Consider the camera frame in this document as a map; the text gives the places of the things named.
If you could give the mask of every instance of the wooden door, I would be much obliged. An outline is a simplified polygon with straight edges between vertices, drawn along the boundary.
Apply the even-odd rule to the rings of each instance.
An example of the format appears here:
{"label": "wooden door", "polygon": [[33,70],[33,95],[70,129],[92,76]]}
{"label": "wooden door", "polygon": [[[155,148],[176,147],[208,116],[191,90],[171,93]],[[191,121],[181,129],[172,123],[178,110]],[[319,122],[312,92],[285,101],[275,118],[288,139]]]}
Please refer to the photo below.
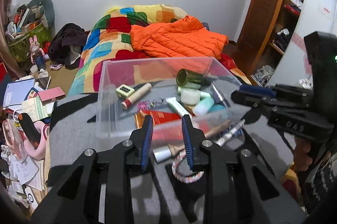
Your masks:
{"label": "wooden door", "polygon": [[267,34],[275,12],[277,0],[252,0],[243,25],[238,47],[254,55]]}

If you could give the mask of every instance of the orange jacket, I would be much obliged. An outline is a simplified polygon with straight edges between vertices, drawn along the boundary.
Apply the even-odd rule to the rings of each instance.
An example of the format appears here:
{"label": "orange jacket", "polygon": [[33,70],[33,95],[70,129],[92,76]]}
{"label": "orange jacket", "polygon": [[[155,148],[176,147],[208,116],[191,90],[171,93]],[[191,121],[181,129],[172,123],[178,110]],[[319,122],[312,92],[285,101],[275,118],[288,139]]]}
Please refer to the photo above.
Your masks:
{"label": "orange jacket", "polygon": [[174,23],[133,25],[131,43],[134,50],[151,57],[209,56],[219,60],[228,37],[208,31],[197,18],[187,15]]}

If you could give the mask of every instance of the colorful blanket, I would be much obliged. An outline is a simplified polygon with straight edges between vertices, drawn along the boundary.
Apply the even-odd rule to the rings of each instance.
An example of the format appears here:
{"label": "colorful blanket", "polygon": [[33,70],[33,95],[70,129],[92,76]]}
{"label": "colorful blanket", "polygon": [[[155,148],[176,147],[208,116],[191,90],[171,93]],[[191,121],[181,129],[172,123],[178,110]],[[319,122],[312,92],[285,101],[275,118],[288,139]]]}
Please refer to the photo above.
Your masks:
{"label": "colorful blanket", "polygon": [[[166,5],[136,5],[110,11],[95,24],[88,36],[81,55],[80,69],[68,96],[98,92],[102,63],[105,60],[117,61],[150,57],[143,52],[134,52],[130,38],[132,25],[146,27],[152,23],[172,23],[186,15],[187,13],[181,8]],[[222,54],[222,59],[219,61],[233,74],[250,84],[245,75],[237,69],[233,60],[225,54]]]}

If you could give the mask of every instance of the clear plastic bin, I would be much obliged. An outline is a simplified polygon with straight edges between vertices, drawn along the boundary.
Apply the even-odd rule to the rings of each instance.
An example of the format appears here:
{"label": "clear plastic bin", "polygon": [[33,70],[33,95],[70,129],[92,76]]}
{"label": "clear plastic bin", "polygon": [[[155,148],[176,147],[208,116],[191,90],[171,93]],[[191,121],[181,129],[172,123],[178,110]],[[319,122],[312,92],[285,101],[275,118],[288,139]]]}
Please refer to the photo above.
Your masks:
{"label": "clear plastic bin", "polygon": [[[96,116],[97,137],[109,139],[115,145],[129,138],[136,129],[134,115],[137,113],[137,103],[154,99],[176,97],[176,74],[180,69],[189,69],[202,73],[212,80],[212,83],[230,100],[230,94],[239,89],[241,83],[216,59],[211,57],[181,57],[181,58],[150,58],[125,61],[105,61],[98,92],[98,110]],[[129,109],[123,110],[124,100],[116,95],[116,87],[126,84],[135,89],[144,83],[151,83],[152,89]],[[151,109],[153,111],[171,112],[168,104],[163,103]],[[209,113],[201,117],[193,117],[195,127],[204,132],[220,125],[228,117],[237,120],[228,110]],[[152,148],[165,143],[181,143],[181,120],[156,125],[152,138]]]}

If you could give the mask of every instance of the dark jacket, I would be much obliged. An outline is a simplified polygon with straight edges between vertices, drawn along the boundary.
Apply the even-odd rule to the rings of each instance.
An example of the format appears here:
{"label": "dark jacket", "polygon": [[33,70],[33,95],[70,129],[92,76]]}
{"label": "dark jacket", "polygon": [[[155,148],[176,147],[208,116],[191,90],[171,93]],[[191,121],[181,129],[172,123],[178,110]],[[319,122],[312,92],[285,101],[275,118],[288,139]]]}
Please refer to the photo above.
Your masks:
{"label": "dark jacket", "polygon": [[[81,46],[81,51],[87,42],[88,35],[84,33],[84,29],[74,23],[67,23],[51,41],[48,48],[48,56],[52,61],[58,64],[69,66],[67,58],[70,53],[70,45]],[[79,59],[70,68],[79,66]]]}

